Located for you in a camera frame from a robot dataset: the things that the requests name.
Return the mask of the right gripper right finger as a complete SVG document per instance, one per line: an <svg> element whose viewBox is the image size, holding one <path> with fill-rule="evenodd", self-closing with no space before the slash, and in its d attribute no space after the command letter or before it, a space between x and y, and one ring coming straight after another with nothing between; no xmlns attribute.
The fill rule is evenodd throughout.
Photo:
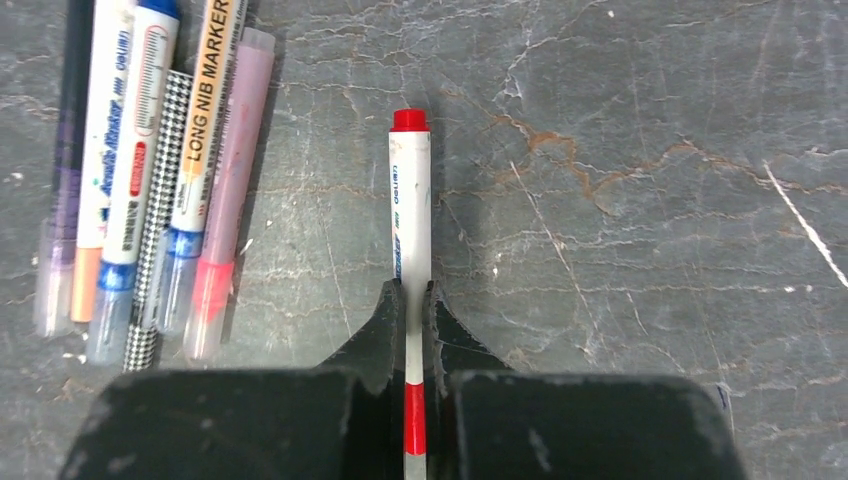
<svg viewBox="0 0 848 480"><path fill-rule="evenodd" d="M743 479L717 402L677 376L511 368L436 282L423 316L432 479Z"/></svg>

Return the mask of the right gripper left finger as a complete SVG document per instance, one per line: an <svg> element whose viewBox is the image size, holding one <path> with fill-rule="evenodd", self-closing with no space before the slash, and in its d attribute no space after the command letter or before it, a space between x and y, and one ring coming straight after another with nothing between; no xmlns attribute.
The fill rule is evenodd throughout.
<svg viewBox="0 0 848 480"><path fill-rule="evenodd" d="M371 318L312 368L147 370L92 403L63 479L399 479L404 311Z"/></svg>

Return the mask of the pink capped marker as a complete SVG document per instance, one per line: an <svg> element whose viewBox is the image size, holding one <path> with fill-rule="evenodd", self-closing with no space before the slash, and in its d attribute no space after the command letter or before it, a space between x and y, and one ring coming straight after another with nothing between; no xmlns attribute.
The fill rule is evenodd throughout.
<svg viewBox="0 0 848 480"><path fill-rule="evenodd" d="M275 60L276 39L254 28L243 32L228 100L223 152L212 189L183 352L205 362L220 350L235 270L237 241Z"/></svg>

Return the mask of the red capped marker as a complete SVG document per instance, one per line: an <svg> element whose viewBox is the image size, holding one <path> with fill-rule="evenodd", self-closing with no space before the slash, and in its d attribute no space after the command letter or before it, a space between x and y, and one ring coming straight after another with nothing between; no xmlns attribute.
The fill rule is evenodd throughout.
<svg viewBox="0 0 848 480"><path fill-rule="evenodd" d="M431 132L423 109L394 112L389 132L393 267L406 312L404 477L427 477L423 307L431 280Z"/></svg>

